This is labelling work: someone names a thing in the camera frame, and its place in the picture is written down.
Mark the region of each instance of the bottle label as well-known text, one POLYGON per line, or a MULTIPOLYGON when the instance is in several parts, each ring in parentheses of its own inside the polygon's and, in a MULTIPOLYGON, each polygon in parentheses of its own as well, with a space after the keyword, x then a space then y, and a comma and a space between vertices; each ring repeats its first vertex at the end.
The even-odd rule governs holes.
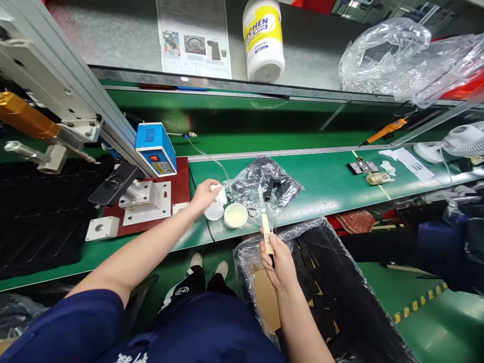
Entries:
POLYGON ((263 6, 255 10, 255 16, 244 26, 246 53, 260 41, 275 38, 282 43, 282 28, 279 12, 275 7, 263 6))

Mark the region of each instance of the white fan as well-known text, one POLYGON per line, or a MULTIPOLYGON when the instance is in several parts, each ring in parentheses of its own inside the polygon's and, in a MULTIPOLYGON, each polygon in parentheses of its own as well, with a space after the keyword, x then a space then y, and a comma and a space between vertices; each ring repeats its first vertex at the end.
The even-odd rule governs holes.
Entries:
POLYGON ((418 143, 415 153, 431 163, 443 162, 442 150, 454 156, 484 155, 484 121, 452 129, 439 143, 418 143))

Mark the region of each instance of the red wooden board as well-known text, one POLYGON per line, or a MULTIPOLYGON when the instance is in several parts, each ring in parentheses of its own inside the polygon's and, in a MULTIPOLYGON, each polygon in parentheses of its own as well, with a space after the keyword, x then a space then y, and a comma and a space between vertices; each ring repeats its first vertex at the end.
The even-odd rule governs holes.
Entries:
MULTIPOLYGON (((173 204, 185 203, 190 201, 190 179, 188 175, 188 159, 186 157, 176 158, 176 175, 164 176, 159 178, 145 179, 145 181, 152 180, 155 183, 171 182, 171 205, 173 213, 173 204)), ((121 209, 117 205, 112 208, 104 208, 102 211, 103 217, 118 217, 119 218, 119 228, 117 230, 117 236, 123 236, 133 233, 141 233, 153 226, 156 226, 161 220, 165 218, 160 218, 144 223, 137 223, 128 226, 123 226, 123 219, 125 216, 124 209, 121 209)))

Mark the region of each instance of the yellow-black tape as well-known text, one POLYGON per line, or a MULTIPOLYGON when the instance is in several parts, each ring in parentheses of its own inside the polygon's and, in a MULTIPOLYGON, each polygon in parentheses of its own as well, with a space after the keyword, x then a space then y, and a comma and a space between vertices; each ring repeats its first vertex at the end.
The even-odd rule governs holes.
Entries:
POLYGON ((441 295, 445 290, 449 289, 445 282, 442 282, 440 285, 428 290, 425 294, 416 298, 412 303, 408 306, 405 306, 403 310, 395 313, 393 315, 393 322, 395 324, 400 323, 403 319, 408 318, 412 313, 420 310, 428 301, 435 299, 437 296, 441 295))

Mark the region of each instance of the white shoe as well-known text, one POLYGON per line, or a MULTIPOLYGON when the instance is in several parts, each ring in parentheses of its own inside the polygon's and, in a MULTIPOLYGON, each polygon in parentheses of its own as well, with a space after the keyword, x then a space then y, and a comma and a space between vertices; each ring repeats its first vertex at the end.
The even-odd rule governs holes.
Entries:
POLYGON ((200 252, 195 252, 194 255, 192 256, 192 260, 190 261, 190 267, 193 266, 200 266, 202 267, 203 265, 203 257, 200 252))
POLYGON ((215 270, 215 274, 220 274, 225 281, 227 274, 228 274, 228 263, 226 261, 222 261, 218 264, 217 269, 215 270))

